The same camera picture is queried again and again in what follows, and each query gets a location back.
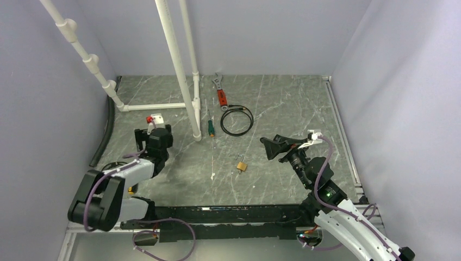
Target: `wall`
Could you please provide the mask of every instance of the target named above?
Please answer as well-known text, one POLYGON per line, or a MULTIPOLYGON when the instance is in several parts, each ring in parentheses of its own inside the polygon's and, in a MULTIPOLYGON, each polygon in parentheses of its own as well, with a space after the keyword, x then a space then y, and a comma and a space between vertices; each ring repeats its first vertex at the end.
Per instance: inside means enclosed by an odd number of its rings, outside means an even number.
MULTIPOLYGON (((54 2, 115 78, 78 4, 54 2)), ((103 134, 106 95, 39 1, 2 2, 0 67, 1 259, 56 260, 67 209, 103 134)))
MULTIPOLYGON (((154 0, 77 0, 115 71, 174 74, 154 0)), ((370 0, 188 0, 201 74, 331 75, 370 0)), ((191 74, 179 2, 168 1, 191 74)))
POLYGON ((332 87, 369 198, 417 260, 460 260, 461 2, 372 1, 332 87))

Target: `wrench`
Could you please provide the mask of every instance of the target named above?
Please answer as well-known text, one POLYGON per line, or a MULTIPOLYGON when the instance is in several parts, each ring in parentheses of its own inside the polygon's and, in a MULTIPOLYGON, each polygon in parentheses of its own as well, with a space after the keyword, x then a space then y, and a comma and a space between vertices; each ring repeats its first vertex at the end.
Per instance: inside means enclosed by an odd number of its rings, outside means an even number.
POLYGON ((216 85, 217 97, 219 100, 219 105, 221 106, 221 110, 226 111, 229 109, 229 106, 227 105, 226 94, 222 90, 221 79, 222 74, 216 73, 216 78, 212 79, 211 81, 216 85))

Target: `brass padlock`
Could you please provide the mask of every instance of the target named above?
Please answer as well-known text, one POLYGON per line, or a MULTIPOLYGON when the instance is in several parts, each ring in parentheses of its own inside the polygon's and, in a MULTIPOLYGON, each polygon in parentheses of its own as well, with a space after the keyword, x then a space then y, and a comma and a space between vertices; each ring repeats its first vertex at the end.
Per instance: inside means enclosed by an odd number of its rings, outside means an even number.
POLYGON ((239 162, 239 163, 237 164, 237 169, 240 171, 240 173, 242 173, 242 171, 245 171, 245 170, 246 170, 246 167, 248 167, 248 165, 246 165, 246 164, 244 163, 244 156, 243 156, 242 154, 239 154, 239 155, 235 158, 235 160, 237 160, 239 157, 242 157, 242 161, 239 162))

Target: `screwdriver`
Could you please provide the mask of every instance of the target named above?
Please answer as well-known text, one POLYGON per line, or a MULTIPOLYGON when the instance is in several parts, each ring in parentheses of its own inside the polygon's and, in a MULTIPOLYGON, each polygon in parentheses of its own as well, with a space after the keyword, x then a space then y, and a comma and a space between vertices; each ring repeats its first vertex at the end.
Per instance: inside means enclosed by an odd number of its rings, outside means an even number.
POLYGON ((213 121, 211 120, 211 115, 210 115, 210 110, 208 110, 208 135, 210 135, 210 137, 214 137, 215 136, 215 128, 213 128, 213 121))

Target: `white pvc pipe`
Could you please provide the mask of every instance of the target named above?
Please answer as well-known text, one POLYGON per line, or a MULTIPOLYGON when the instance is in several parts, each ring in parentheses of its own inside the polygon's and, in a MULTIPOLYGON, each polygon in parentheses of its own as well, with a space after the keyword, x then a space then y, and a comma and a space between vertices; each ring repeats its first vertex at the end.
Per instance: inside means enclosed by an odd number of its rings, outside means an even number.
POLYGON ((176 77, 178 78, 179 87, 181 88, 181 94, 183 95, 189 121, 192 126, 192 133, 194 139, 196 141, 200 141, 202 139, 202 133, 200 132, 199 124, 197 124, 197 118, 190 98, 189 87, 184 73, 183 62, 181 61, 181 56, 179 54, 178 42, 176 41, 175 30, 173 28, 173 21, 171 21, 170 11, 168 10, 168 4, 166 0, 155 0, 155 3, 157 5, 161 25, 165 33, 166 43, 168 44, 168 49, 170 50, 173 66, 175 67, 176 77))
POLYGON ((124 107, 123 102, 117 96, 115 92, 115 81, 113 80, 106 80, 104 76, 99 71, 99 67, 97 65, 99 58, 95 54, 88 54, 83 46, 77 39, 77 35, 75 34, 75 30, 77 29, 77 24, 72 19, 64 19, 59 11, 54 6, 51 0, 40 0, 43 7, 48 11, 49 15, 53 18, 56 26, 58 27, 59 31, 63 34, 64 38, 73 46, 75 51, 80 55, 83 60, 83 63, 87 66, 88 70, 95 75, 98 81, 101 83, 102 88, 107 93, 107 95, 114 100, 115 105, 121 110, 124 107))
POLYGON ((132 110, 157 110, 157 109, 177 109, 186 108, 184 102, 181 103, 165 103, 165 104, 146 104, 146 105, 125 105, 122 111, 132 110))
POLYGON ((197 59, 195 57, 195 49, 194 49, 194 40, 192 38, 192 30, 190 28, 190 21, 189 21, 189 13, 187 8, 186 0, 179 0, 179 6, 181 8, 181 15, 183 18, 184 30, 186 32, 186 39, 189 46, 189 54, 190 54, 190 61, 192 64, 192 78, 194 80, 194 111, 195 111, 195 118, 197 120, 197 125, 200 128, 200 95, 199 95, 199 88, 198 82, 200 80, 197 68, 197 59))

